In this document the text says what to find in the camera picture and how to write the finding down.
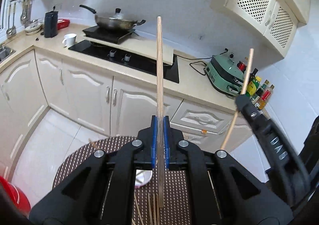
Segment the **red object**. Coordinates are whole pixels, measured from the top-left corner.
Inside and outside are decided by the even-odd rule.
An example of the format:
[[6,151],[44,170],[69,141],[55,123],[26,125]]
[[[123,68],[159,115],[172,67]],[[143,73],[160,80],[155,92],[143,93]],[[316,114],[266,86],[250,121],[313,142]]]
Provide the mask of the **red object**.
[[67,19],[58,20],[58,30],[69,27],[69,25],[70,25],[70,20],[67,20]]
[[26,195],[18,187],[6,181],[2,176],[0,176],[0,184],[18,210],[23,215],[28,216],[31,211],[31,206]]
[[241,62],[241,61],[238,62],[237,67],[238,67],[242,72],[244,72],[245,69],[246,69],[246,65],[245,65],[243,62]]
[[270,91],[267,90],[261,97],[261,100],[265,101],[269,96],[270,96]]

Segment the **black kettle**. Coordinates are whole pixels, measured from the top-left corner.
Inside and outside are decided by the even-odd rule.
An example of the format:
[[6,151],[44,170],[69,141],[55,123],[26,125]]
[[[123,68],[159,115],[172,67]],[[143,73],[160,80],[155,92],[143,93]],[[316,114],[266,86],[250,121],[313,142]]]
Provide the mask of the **black kettle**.
[[45,14],[44,18],[44,37],[52,38],[58,35],[58,11],[53,11]]

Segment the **kitchen counter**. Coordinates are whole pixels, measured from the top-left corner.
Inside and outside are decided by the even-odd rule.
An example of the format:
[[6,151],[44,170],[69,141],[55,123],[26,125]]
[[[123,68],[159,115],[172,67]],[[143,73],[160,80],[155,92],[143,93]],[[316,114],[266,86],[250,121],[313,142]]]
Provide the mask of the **kitchen counter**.
[[[90,64],[92,68],[111,73],[120,79],[131,80],[143,86],[156,87],[156,76],[63,48],[62,41],[65,34],[76,33],[77,42],[80,42],[85,39],[82,32],[85,28],[87,26],[71,24],[68,28],[59,30],[58,35],[53,38],[44,38],[40,33],[31,36],[26,36],[24,32],[17,34],[15,39],[7,40],[6,46],[16,52],[0,62],[0,73],[30,50],[41,48],[56,53],[62,58],[70,58],[86,65]],[[231,114],[235,112],[234,100],[215,90],[206,76],[201,76],[189,66],[188,60],[178,57],[178,67],[180,83],[164,80],[165,93]]]

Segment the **tiled floor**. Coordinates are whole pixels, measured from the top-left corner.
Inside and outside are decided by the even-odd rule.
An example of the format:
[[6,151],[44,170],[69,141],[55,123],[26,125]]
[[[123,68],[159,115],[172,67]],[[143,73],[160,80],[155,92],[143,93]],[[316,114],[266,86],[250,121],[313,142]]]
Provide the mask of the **tiled floor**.
[[105,138],[50,110],[26,144],[12,183],[34,206],[51,189],[55,174],[68,155],[89,142]]

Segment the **kitchen sink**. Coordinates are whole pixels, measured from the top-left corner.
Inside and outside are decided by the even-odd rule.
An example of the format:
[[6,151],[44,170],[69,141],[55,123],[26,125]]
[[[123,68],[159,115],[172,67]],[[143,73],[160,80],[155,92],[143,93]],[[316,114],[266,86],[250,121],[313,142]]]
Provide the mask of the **kitchen sink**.
[[9,55],[15,53],[16,51],[14,49],[11,49],[7,46],[3,46],[0,48],[0,62],[3,61],[6,57]]

